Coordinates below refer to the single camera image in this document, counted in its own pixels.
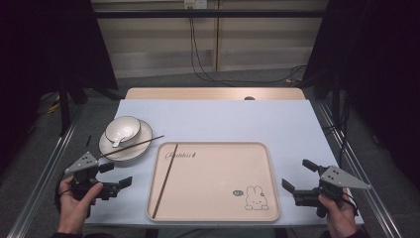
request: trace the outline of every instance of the serving tray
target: serving tray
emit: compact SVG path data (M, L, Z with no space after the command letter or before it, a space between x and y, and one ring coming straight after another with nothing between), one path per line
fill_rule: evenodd
M275 188L261 143L164 143L147 214L155 221L272 221L280 214Z

